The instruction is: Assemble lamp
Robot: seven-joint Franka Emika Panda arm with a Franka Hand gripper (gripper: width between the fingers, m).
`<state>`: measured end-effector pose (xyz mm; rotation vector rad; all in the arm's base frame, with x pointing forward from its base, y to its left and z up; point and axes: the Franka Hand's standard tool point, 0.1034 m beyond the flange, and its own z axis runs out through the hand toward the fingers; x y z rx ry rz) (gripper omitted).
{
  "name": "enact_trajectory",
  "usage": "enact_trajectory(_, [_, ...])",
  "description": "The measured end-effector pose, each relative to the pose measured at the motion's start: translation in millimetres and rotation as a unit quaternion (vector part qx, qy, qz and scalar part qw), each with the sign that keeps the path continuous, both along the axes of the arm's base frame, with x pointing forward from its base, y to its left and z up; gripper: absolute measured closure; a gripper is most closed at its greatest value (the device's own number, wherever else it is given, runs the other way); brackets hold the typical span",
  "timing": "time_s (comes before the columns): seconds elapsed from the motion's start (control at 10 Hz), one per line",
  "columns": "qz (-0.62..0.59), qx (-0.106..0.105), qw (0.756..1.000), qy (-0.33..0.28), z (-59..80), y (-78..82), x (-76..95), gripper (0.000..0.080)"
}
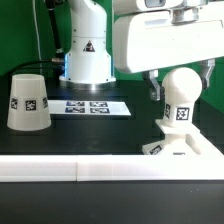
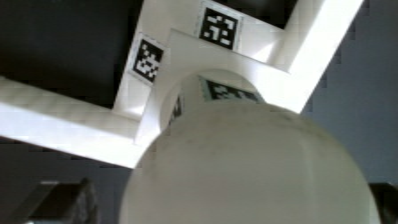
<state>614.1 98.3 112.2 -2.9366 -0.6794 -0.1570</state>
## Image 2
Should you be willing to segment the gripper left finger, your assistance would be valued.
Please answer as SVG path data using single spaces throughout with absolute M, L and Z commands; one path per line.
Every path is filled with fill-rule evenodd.
M 92 182 L 43 181 L 2 224 L 100 224 Z

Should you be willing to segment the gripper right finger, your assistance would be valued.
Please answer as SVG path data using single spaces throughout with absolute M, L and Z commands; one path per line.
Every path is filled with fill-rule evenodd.
M 391 183 L 371 183 L 370 189 L 375 197 L 380 222 L 398 224 L 398 187 Z

